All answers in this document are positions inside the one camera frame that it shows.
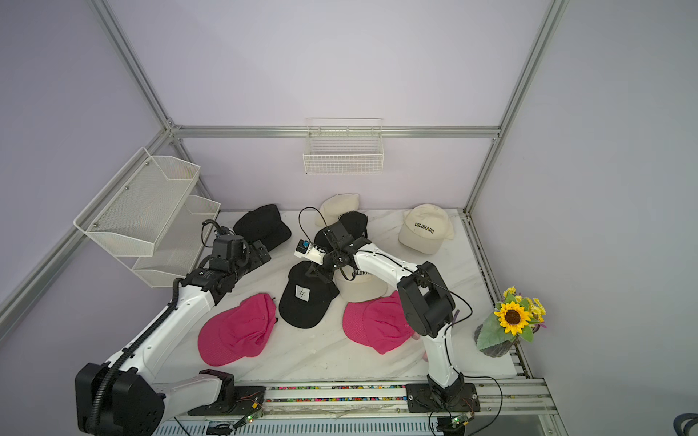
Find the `aluminium front rail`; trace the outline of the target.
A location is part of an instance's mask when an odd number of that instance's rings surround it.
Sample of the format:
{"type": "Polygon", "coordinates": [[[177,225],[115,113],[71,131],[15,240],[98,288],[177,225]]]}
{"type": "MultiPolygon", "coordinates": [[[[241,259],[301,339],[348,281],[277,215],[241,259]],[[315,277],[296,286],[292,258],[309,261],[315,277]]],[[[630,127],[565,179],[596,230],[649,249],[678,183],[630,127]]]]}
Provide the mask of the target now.
{"type": "Polygon", "coordinates": [[[434,404],[407,381],[269,383],[237,412],[169,419],[158,435],[565,435],[542,379],[470,378],[456,402],[434,404]]]}

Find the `cream Colorado cap front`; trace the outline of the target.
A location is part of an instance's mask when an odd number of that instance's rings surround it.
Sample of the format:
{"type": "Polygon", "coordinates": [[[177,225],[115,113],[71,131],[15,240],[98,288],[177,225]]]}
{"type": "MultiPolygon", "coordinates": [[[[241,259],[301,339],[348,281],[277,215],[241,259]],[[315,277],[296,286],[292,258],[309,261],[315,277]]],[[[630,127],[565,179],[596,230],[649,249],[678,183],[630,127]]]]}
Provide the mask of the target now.
{"type": "Polygon", "coordinates": [[[334,273],[334,283],[347,303],[364,303],[383,297],[388,285],[368,272],[354,270],[350,265],[334,273]]]}

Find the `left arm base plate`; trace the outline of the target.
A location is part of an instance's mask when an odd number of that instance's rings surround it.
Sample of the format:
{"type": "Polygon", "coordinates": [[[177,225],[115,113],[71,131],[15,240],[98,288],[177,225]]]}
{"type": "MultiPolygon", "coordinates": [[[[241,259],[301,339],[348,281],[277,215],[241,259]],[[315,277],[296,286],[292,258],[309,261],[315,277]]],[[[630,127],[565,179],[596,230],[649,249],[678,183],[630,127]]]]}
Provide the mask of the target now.
{"type": "Polygon", "coordinates": [[[265,386],[236,386],[224,392],[212,404],[188,411],[188,416],[242,416],[251,415],[262,409],[265,402],[265,386]]]}

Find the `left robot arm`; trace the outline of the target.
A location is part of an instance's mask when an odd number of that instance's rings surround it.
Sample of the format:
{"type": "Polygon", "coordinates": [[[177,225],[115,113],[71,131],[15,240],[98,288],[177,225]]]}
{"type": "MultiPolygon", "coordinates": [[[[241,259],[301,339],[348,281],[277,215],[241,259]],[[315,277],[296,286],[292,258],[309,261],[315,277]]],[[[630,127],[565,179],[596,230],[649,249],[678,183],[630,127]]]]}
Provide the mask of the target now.
{"type": "Polygon", "coordinates": [[[190,329],[249,272],[271,259],[260,242],[240,235],[217,236],[211,254],[184,278],[156,318],[104,363],[89,363],[76,376],[76,415],[92,435],[151,435],[161,423],[195,409],[229,412],[238,394],[234,375],[203,370],[176,383],[156,376],[190,329]]]}

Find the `black cap with white patch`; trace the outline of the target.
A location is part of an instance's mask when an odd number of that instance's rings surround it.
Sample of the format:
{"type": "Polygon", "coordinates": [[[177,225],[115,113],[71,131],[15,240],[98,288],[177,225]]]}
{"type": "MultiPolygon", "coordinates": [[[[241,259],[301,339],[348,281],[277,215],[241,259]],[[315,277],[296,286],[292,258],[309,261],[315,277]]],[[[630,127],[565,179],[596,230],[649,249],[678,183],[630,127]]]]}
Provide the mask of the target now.
{"type": "Polygon", "coordinates": [[[339,295],[336,285],[308,275],[309,261],[294,265],[278,305],[281,318],[299,329],[311,329],[322,321],[331,303],[339,295]]]}

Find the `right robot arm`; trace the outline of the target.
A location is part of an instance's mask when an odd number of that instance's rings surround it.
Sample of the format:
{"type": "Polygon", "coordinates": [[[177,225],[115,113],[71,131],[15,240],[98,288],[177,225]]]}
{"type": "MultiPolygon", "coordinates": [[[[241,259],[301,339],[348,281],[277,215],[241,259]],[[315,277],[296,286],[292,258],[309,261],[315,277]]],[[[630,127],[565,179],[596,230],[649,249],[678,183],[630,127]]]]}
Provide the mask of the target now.
{"type": "Polygon", "coordinates": [[[427,381],[433,396],[443,401],[465,386],[449,354],[456,312],[453,294],[437,267],[420,265],[387,254],[365,236],[355,238],[342,223],[333,223],[318,233],[325,255],[320,268],[329,272],[350,265],[394,285],[409,326],[423,338],[428,358],[427,381]]]}

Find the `white two-tier mesh shelf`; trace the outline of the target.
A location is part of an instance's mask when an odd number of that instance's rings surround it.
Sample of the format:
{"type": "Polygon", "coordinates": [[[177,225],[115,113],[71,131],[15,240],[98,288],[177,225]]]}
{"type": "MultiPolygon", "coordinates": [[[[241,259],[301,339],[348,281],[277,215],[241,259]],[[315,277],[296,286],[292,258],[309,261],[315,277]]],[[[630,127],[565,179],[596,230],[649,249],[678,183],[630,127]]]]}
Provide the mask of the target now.
{"type": "Polygon", "coordinates": [[[200,167],[142,148],[74,219],[74,227],[151,288],[196,266],[201,224],[220,203],[194,193],[200,167]]]}

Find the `aluminium cage frame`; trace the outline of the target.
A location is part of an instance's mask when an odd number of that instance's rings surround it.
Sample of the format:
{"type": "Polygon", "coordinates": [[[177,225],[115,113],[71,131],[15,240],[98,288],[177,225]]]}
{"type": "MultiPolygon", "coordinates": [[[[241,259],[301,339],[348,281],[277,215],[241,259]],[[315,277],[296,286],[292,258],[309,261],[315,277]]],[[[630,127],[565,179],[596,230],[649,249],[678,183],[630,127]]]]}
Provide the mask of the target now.
{"type": "Polygon", "coordinates": [[[77,258],[83,234],[70,225],[76,188],[111,172],[139,149],[185,152],[185,136],[225,139],[324,138],[332,145],[369,137],[500,141],[498,126],[387,126],[378,119],[318,118],[305,126],[172,125],[152,117],[116,71],[129,50],[124,29],[105,1],[8,1],[1,5],[1,423],[2,434],[29,424],[34,434],[76,432],[72,370],[84,349],[67,348],[72,321],[53,288],[77,258]]]}

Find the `cream colorado cap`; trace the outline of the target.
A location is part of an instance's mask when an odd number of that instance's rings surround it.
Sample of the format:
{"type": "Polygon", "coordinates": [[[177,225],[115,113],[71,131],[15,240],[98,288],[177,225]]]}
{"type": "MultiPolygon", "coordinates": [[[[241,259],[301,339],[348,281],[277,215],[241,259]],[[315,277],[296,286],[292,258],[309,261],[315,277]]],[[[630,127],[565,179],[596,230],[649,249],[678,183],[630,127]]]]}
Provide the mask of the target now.
{"type": "Polygon", "coordinates": [[[398,241],[422,254],[436,254],[445,241],[454,239],[454,225],[444,209],[424,203],[406,216],[398,241]]]}
{"type": "Polygon", "coordinates": [[[388,285],[368,272],[354,270],[350,265],[334,273],[334,283],[347,303],[364,303],[383,297],[388,285]]]}

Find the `magenta cap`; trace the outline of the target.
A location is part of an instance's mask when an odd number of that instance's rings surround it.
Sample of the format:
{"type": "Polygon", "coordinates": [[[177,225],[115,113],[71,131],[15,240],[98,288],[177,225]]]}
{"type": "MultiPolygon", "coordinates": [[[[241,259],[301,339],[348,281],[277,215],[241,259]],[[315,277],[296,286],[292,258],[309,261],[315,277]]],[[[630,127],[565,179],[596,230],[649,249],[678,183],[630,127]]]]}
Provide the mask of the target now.
{"type": "Polygon", "coordinates": [[[256,294],[233,309],[211,318],[201,329],[197,348],[209,366],[220,367],[265,349],[276,325],[276,303],[269,294],[256,294]]]}
{"type": "Polygon", "coordinates": [[[405,319],[398,291],[363,303],[349,303],[342,327],[349,340],[381,355],[419,338],[405,319]]]}

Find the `sunflower bouquet in pot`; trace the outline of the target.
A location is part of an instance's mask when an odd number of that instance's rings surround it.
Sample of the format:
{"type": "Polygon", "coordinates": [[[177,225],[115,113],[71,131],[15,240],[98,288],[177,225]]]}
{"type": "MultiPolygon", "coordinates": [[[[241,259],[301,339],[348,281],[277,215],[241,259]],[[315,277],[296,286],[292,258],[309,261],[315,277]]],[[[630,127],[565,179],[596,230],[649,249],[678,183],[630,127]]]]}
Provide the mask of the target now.
{"type": "Polygon", "coordinates": [[[545,327],[546,316],[547,310],[538,298],[524,296],[511,286],[476,328],[476,348],[485,356],[503,357],[521,341],[532,343],[534,335],[545,327]]]}

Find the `plain black cap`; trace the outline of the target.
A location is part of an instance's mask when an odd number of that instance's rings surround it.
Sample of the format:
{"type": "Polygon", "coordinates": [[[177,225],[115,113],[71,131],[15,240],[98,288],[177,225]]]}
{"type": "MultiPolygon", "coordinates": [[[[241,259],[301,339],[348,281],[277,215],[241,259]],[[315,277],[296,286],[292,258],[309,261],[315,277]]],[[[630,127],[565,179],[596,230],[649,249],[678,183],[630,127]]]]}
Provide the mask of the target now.
{"type": "MultiPolygon", "coordinates": [[[[347,230],[347,232],[349,232],[349,234],[351,234],[354,237],[354,239],[358,239],[360,237],[368,237],[368,216],[366,214],[363,214],[358,211],[346,212],[339,216],[338,222],[345,227],[345,230],[347,230]]],[[[319,231],[316,234],[316,237],[314,238],[314,244],[326,251],[329,251],[331,249],[331,245],[329,241],[327,241],[327,238],[323,235],[322,231],[319,231]]]]}
{"type": "Polygon", "coordinates": [[[268,252],[288,241],[292,232],[282,220],[277,205],[263,205],[242,216],[233,226],[245,241],[260,241],[268,252]]]}

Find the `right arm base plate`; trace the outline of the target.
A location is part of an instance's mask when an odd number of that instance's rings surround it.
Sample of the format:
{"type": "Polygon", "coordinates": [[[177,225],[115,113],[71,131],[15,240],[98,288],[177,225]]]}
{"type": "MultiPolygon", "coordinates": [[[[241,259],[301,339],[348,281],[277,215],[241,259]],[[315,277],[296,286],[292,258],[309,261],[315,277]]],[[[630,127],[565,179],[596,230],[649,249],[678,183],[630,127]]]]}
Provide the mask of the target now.
{"type": "Polygon", "coordinates": [[[405,385],[407,408],[419,412],[480,412],[481,405],[473,383],[456,381],[448,388],[429,383],[405,385]]]}

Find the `cream cap back middle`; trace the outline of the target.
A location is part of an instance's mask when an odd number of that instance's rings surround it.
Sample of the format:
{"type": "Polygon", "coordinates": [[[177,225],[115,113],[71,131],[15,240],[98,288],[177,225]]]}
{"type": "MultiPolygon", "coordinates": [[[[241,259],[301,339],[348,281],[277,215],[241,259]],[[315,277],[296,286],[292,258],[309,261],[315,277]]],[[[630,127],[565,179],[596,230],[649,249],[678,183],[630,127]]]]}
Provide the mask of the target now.
{"type": "Polygon", "coordinates": [[[326,199],[319,207],[316,226],[322,228],[336,223],[342,214],[357,211],[360,205],[359,194],[336,194],[326,199]]]}

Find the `cream Colorado cap back right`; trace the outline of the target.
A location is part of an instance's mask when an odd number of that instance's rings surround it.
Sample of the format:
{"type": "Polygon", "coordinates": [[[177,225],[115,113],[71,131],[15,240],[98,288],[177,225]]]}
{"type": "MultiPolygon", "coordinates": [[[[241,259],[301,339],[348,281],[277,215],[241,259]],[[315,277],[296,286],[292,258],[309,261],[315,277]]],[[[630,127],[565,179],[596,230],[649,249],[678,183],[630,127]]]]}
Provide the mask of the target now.
{"type": "Polygon", "coordinates": [[[454,239],[454,225],[444,209],[424,203],[406,216],[398,241],[422,254],[436,254],[445,241],[454,239]]]}

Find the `right magenta cap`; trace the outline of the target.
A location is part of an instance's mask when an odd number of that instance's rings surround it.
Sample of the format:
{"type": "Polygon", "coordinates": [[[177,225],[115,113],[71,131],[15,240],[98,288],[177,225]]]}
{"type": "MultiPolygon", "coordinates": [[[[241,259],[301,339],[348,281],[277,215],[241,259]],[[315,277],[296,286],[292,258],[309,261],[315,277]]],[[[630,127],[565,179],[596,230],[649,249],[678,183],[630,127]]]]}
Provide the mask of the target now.
{"type": "Polygon", "coordinates": [[[381,355],[419,338],[405,319],[398,291],[363,303],[349,303],[342,327],[349,340],[381,355]]]}

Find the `left magenta cap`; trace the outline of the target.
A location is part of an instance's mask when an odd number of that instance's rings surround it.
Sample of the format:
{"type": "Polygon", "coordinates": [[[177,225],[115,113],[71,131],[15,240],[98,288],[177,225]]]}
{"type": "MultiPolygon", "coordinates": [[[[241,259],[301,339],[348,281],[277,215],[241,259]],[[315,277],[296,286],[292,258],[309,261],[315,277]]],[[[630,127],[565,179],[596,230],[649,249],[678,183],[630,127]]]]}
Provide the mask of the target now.
{"type": "Polygon", "coordinates": [[[276,325],[276,303],[269,294],[256,294],[233,309],[211,318],[201,329],[197,348],[209,366],[220,367],[265,349],[276,325]]]}

